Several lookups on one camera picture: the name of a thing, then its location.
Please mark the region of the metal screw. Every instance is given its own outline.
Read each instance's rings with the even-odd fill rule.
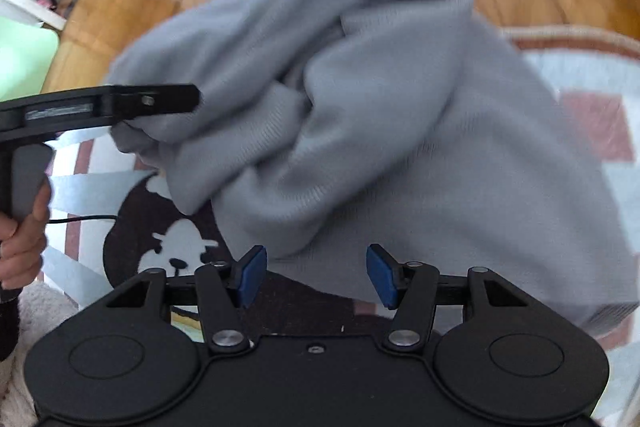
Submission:
[[[322,355],[322,353],[324,353],[324,346],[321,346],[320,344],[314,344],[313,346],[307,347],[306,350],[312,355]]]
[[[412,330],[396,330],[389,333],[388,339],[394,346],[409,347],[420,342],[420,335]]]
[[[244,341],[244,335],[236,330],[221,330],[213,335],[213,343],[220,347],[234,347]]]

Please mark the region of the black handheld device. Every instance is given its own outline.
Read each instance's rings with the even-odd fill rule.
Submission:
[[[23,220],[33,208],[52,158],[44,142],[71,129],[113,125],[139,116],[191,112],[200,91],[175,86],[101,86],[0,103],[0,212]],[[0,290],[0,302],[20,290]]]
[[[366,259],[398,310],[381,341],[251,342],[236,308],[258,291],[263,247],[189,277],[140,273],[33,347],[24,371],[38,425],[596,425],[609,366],[589,335],[485,267],[441,275],[380,245]],[[171,305],[198,305],[204,343],[169,324]],[[439,305],[464,306],[463,323],[442,336],[432,331]]]

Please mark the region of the crumpled gray garment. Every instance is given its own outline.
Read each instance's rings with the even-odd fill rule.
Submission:
[[[473,0],[211,0],[159,25],[107,82],[192,82],[193,114],[115,126],[178,208],[211,199],[230,251],[377,300],[370,243],[487,266],[574,322],[638,299],[596,160]]]

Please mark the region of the blue gripper pad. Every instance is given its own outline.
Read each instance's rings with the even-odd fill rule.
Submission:
[[[373,248],[367,248],[367,274],[385,308],[398,308],[398,290],[394,285],[393,269]]]
[[[247,255],[253,258],[244,266],[242,278],[238,287],[238,305],[247,308],[254,301],[260,289],[262,280],[267,274],[267,249],[265,247],[254,247],[255,253],[251,251]]]

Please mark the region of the mint green object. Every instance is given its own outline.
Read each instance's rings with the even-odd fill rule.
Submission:
[[[55,31],[0,17],[0,102],[38,94],[57,49]]]

